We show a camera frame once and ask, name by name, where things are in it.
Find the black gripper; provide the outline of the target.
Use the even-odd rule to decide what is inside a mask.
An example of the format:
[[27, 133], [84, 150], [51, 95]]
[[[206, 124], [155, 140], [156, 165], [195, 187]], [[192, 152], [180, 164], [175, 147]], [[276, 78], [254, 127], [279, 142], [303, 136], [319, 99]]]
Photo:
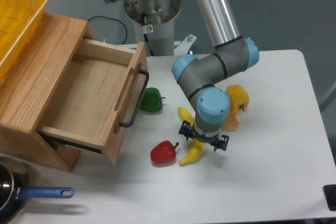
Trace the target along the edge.
[[202, 143], [208, 143], [209, 145], [213, 146], [214, 152], [217, 150], [226, 151], [229, 142], [229, 136], [219, 136], [219, 132], [220, 130], [214, 132], [205, 132], [199, 128], [192, 127], [190, 122], [186, 120], [182, 122], [182, 125], [178, 131], [179, 135], [184, 136], [187, 141], [190, 138], [194, 138]]

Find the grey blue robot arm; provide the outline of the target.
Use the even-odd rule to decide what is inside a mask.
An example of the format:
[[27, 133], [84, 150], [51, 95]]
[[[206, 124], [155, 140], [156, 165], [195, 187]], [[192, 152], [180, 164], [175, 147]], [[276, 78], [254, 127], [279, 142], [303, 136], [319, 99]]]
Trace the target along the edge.
[[[149, 54], [172, 53], [173, 22], [180, 12], [181, 0], [123, 1], [137, 39], [146, 43]], [[228, 0], [198, 2], [215, 50], [202, 59], [183, 55], [172, 65], [172, 74], [195, 111], [194, 123], [184, 122], [179, 133], [216, 150], [225, 150], [229, 138], [220, 132], [229, 115], [230, 99], [216, 84], [253, 67], [259, 60], [259, 50], [252, 40], [241, 36]]]

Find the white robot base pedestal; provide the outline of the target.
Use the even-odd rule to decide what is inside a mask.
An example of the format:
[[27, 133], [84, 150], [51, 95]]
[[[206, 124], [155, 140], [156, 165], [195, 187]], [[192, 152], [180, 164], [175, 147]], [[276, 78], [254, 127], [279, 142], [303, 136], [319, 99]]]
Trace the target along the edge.
[[197, 37], [175, 40], [175, 19], [181, 0], [125, 0], [124, 10], [134, 24], [137, 42], [144, 42], [147, 56], [182, 56], [191, 53]]

